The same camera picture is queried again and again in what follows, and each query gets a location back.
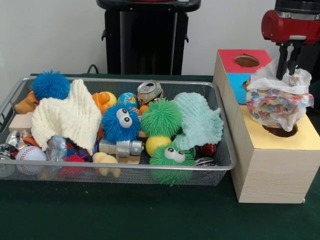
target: black cable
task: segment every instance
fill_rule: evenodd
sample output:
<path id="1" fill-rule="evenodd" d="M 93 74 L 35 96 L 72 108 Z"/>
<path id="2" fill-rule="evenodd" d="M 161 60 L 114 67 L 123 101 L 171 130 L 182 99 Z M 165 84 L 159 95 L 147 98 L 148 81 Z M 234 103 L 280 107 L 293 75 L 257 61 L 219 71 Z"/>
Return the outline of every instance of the black cable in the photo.
<path id="1" fill-rule="evenodd" d="M 94 65 L 94 64 L 91 64 L 91 65 L 90 65 L 90 67 L 89 67 L 89 69 L 88 69 L 88 71 L 87 71 L 86 73 L 89 74 L 92 68 L 95 69 L 96 74 L 99 74 L 98 68 L 97 68 L 97 66 Z"/>

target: wooden shape sorter box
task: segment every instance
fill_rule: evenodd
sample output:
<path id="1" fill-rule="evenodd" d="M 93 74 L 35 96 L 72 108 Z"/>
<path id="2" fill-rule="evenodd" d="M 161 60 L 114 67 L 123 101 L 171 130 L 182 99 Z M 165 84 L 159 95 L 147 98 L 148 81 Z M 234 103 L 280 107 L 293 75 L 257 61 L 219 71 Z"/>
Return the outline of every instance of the wooden shape sorter box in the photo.
<path id="1" fill-rule="evenodd" d="M 237 55 L 258 59 L 256 67 L 236 66 Z M 320 167 L 320 137 L 305 115 L 297 123 L 298 132 L 278 137 L 254 121 L 246 105 L 240 105 L 230 81 L 242 85 L 271 59 L 264 50 L 219 50 L 213 83 L 219 88 L 228 125 L 237 151 L 238 163 L 231 171 L 240 203 L 299 204 Z"/>

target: metal basket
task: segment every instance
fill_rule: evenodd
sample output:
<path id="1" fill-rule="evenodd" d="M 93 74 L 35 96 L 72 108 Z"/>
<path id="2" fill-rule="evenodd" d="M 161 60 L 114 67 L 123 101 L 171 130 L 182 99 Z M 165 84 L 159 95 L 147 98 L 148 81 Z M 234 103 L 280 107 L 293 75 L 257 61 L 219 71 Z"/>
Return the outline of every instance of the metal basket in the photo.
<path id="1" fill-rule="evenodd" d="M 143 80 L 129 79 L 102 79 L 102 78 L 84 78 L 84 83 L 88 91 L 99 93 L 109 91 L 119 96 L 125 92 L 137 92 L 138 86 Z M 15 116 L 14 105 L 23 100 L 32 90 L 34 77 L 28 77 L 20 80 L 9 93 L 4 103 L 0 107 L 0 144 L 5 143 L 9 134 L 9 125 Z M 150 165 L 149 156 L 144 151 L 140 158 L 140 164 L 109 164 L 109 163 L 82 163 L 82 162 L 51 162 L 34 160 L 7 160 L 0 159 L 0 168 L 7 165 L 25 165 L 41 166 L 40 172 L 36 175 L 26 175 L 15 168 L 12 175 L 0 178 L 5 180 L 33 180 L 33 181 L 65 181 L 65 182 L 101 182 L 101 183 L 131 183 L 131 184 L 157 184 L 152 177 L 152 171 L 192 171 L 192 177 L 185 182 L 186 185 L 211 185 L 216 186 L 221 181 L 226 171 L 231 170 L 236 165 L 236 154 L 231 139 L 228 122 L 224 112 L 222 100 L 217 87 L 208 82 L 186 82 L 186 81 L 159 81 L 164 95 L 172 100 L 177 94 L 182 92 L 199 93 L 204 96 L 211 109 L 221 108 L 221 119 L 224 121 L 224 130 L 222 141 L 216 146 L 214 159 L 217 166 L 168 166 L 168 165 Z M 82 168 L 81 173 L 73 177 L 60 177 L 59 171 L 52 173 L 52 166 L 67 168 L 72 171 L 74 168 Z M 111 173 L 102 176 L 97 168 L 120 169 L 120 176 L 114 177 Z"/>

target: yellow ball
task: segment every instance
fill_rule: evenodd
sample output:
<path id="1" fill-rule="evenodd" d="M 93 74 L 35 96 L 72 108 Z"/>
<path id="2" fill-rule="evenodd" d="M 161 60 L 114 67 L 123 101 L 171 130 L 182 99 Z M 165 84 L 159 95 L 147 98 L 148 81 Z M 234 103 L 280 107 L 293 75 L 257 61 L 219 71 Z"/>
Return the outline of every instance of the yellow ball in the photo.
<path id="1" fill-rule="evenodd" d="M 109 107 L 112 107 L 113 105 L 117 104 L 117 98 L 113 93 L 109 91 L 104 91 L 103 93 L 107 93 L 110 96 L 110 101 L 107 102 Z"/>
<path id="2" fill-rule="evenodd" d="M 171 139 L 166 136 L 150 136 L 146 140 L 145 149 L 146 152 L 151 156 L 157 147 L 166 146 L 171 143 Z"/>

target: cream knitted cloth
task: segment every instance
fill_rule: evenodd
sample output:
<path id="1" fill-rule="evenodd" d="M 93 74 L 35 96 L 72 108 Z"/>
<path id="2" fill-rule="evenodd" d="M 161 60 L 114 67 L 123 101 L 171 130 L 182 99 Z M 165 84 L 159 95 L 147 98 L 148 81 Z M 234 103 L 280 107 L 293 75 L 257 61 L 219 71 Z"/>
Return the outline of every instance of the cream knitted cloth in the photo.
<path id="1" fill-rule="evenodd" d="M 45 151 L 55 135 L 71 139 L 93 154 L 101 112 L 82 79 L 74 80 L 66 99 L 44 98 L 32 116 L 31 133 Z"/>

